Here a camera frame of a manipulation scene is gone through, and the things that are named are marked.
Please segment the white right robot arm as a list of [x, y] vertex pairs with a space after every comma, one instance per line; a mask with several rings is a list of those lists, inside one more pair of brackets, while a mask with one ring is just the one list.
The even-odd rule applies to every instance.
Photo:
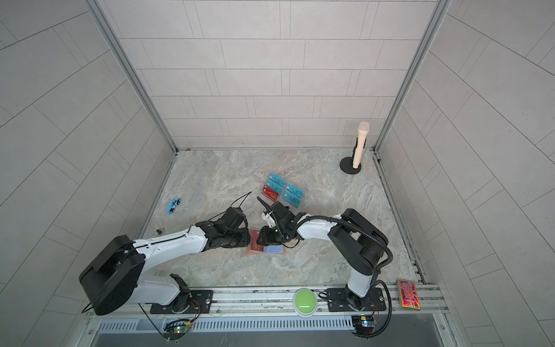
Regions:
[[332, 242], [351, 266], [345, 289], [329, 302], [345, 305], [353, 311], [385, 311], [383, 291], [377, 287], [377, 276], [393, 261], [388, 238], [354, 209], [348, 208], [337, 216], [293, 213], [280, 202], [264, 206], [262, 227], [257, 244], [287, 246], [292, 241], [320, 239]]

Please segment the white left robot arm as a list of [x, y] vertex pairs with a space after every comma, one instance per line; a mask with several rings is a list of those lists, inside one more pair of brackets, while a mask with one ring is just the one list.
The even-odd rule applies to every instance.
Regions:
[[217, 221], [202, 221], [188, 229], [151, 239], [111, 240], [79, 275], [96, 315], [108, 315], [125, 304], [157, 304], [172, 313], [185, 312], [192, 293], [178, 275], [148, 276], [146, 271], [188, 254], [217, 248], [242, 248], [250, 243], [248, 221], [241, 208], [228, 208]]

